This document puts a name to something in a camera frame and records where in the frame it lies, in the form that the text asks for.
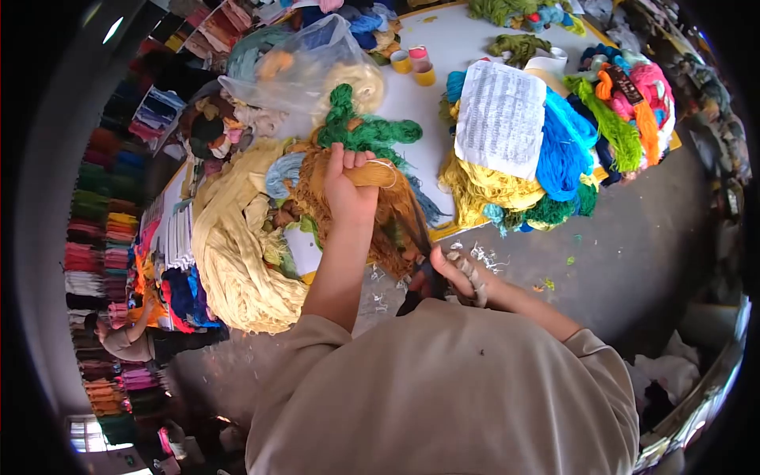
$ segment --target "gray floor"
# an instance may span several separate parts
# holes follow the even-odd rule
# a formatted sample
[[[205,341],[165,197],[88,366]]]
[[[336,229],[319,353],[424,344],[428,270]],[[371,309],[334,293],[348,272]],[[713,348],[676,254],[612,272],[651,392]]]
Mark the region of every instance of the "gray floor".
[[[573,217],[548,233],[511,233],[505,239],[489,224],[441,244],[458,240],[471,249],[477,242],[508,263],[499,266],[501,278],[528,289],[549,278],[556,289],[537,296],[624,357],[657,356],[711,267],[710,195],[691,144],[684,145],[634,182],[604,188],[592,218]],[[571,256],[575,263],[568,266]],[[397,282],[388,276],[373,280],[373,273],[366,269],[355,334],[393,318],[404,298]],[[218,347],[184,352],[171,365],[173,393],[192,410],[247,428],[281,341],[282,335],[233,331]]]

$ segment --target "light blue yarn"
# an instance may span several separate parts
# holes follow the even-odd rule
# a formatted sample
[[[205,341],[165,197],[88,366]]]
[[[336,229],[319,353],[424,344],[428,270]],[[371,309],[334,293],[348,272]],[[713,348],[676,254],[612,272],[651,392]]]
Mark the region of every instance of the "light blue yarn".
[[[283,180],[289,179],[291,186],[295,188],[298,185],[298,172],[301,170],[301,163],[306,156],[304,152],[294,152],[285,154],[272,163],[267,170],[265,177],[267,183],[267,195],[272,198],[287,198],[290,192],[287,191]]]
[[[378,15],[385,15],[385,17],[389,20],[398,19],[396,12],[386,7],[382,3],[375,2],[375,4],[372,6],[372,12]]]
[[[374,13],[369,14],[363,14],[356,20],[351,21],[351,26],[349,27],[349,31],[351,33],[369,33],[371,31],[377,30],[378,27],[382,25],[382,19],[379,15]]]
[[[462,97],[465,76],[467,76],[467,73],[464,71],[452,71],[448,73],[448,78],[446,79],[446,99],[449,104],[456,103]]]
[[[483,208],[483,216],[491,220],[491,224],[499,230],[499,236],[507,236],[507,227],[504,225],[504,208],[497,204],[488,203]]]
[[[549,88],[545,110],[536,179],[551,199],[572,200],[578,193],[578,177],[590,173],[594,165],[589,149],[597,143],[597,130]]]

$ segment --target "green yarn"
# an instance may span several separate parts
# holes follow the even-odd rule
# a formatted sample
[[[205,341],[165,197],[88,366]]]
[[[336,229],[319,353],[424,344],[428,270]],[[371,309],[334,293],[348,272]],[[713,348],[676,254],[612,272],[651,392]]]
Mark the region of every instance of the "green yarn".
[[[594,93],[594,87],[584,78],[565,76],[565,86],[581,99],[594,114],[599,123],[599,132],[610,141],[615,149],[613,169],[619,172],[634,172],[641,165],[641,140],[633,125],[607,107]]]
[[[556,0],[470,0],[470,18],[487,18],[491,23],[507,27],[507,19],[536,13],[541,5],[554,6]],[[570,12],[572,7],[567,0],[560,0],[562,8]]]
[[[396,142],[412,144],[418,141],[423,136],[420,124],[411,120],[389,122],[385,119],[370,119],[353,131],[348,131],[348,121],[356,117],[351,103],[352,93],[349,84],[341,84],[330,93],[332,109],[325,119],[325,126],[317,134],[317,144],[330,148],[334,142],[343,142],[346,150],[371,151],[377,158],[386,158],[404,171],[408,163],[391,145]]]
[[[578,186],[578,198],[581,200],[581,208],[578,214],[581,216],[593,216],[594,208],[597,206],[597,187],[592,185],[584,185],[581,183]]]
[[[488,47],[488,54],[501,57],[504,51],[511,51],[512,56],[506,64],[513,68],[524,68],[527,60],[536,55],[536,49],[548,52],[552,43],[534,35],[498,35],[496,41]]]
[[[546,224],[562,224],[575,211],[573,201],[554,201],[544,195],[536,206],[525,211],[525,219]]]

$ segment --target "paper sheet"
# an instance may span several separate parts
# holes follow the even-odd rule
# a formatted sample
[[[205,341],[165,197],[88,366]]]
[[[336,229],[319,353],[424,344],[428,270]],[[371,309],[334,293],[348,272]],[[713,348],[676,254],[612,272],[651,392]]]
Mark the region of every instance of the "paper sheet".
[[[546,84],[525,71],[477,61],[467,68],[457,121],[457,157],[533,179],[543,140]]]

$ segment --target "yellow yarn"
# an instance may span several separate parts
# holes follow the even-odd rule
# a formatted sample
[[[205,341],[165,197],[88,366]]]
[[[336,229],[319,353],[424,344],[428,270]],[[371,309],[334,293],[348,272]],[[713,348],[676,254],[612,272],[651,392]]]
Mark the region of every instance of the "yellow yarn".
[[[591,175],[584,175],[581,173],[581,183],[586,186],[593,186],[597,189],[597,193],[599,192],[599,179],[593,173]]]
[[[476,226],[488,203],[522,211],[546,194],[536,179],[526,180],[460,160],[453,150],[441,167],[439,186],[451,190],[456,222],[462,227]]]
[[[233,157],[220,178],[204,183],[193,201],[198,217],[191,246],[208,305],[230,327],[243,331],[287,330],[298,320],[308,289],[263,261],[271,236],[261,226],[269,203],[255,182],[285,145],[258,138],[248,151]]]
[[[578,36],[586,36],[586,27],[583,26],[583,22],[580,18],[576,17],[575,15],[571,14],[570,18],[572,19],[572,26],[566,27],[565,25],[560,25],[562,28],[565,28],[570,33],[575,33]]]

